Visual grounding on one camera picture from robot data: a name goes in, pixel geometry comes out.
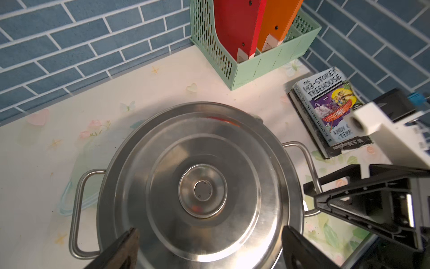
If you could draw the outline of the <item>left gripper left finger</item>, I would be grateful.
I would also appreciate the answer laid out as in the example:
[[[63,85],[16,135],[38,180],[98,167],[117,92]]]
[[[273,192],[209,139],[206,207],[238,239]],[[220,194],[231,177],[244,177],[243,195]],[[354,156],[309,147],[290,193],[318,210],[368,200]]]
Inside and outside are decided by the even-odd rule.
[[[140,232],[130,228],[85,269],[134,269],[137,264]]]

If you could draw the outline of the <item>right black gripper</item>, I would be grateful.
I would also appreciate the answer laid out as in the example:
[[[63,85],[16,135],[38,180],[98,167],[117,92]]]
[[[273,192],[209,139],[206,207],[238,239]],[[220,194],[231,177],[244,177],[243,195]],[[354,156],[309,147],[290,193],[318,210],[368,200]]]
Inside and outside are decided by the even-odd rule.
[[[429,169],[370,164],[370,176],[388,171],[430,173]],[[303,185],[305,195],[323,213],[358,226],[387,241],[423,252],[430,239],[429,178],[362,179],[359,164],[348,165],[318,181],[321,186],[346,178],[347,185],[320,194],[313,182]]]

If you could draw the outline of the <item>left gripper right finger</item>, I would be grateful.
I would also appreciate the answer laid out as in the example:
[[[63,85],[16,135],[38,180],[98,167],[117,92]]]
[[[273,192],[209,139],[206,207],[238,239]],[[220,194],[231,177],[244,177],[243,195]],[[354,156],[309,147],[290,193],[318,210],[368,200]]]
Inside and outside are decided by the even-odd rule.
[[[288,269],[339,269],[294,227],[282,230],[283,258]]]

